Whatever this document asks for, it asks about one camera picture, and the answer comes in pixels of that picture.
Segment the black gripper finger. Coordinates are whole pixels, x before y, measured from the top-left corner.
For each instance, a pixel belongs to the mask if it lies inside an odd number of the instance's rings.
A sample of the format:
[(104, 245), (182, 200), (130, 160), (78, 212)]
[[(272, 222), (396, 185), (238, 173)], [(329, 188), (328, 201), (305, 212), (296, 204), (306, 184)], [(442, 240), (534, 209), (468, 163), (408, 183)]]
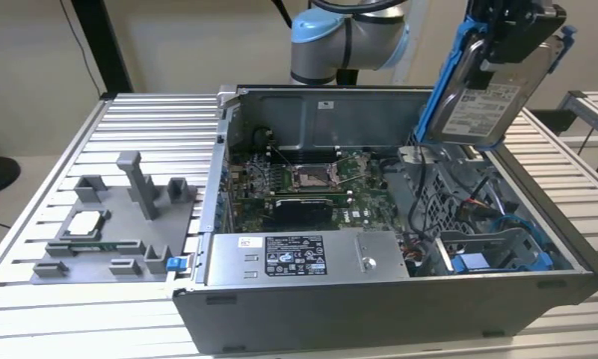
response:
[(553, 1), (469, 1), (465, 18), (473, 22), (465, 40), (469, 89), (484, 89), (494, 66), (521, 63), (566, 20), (565, 9)]

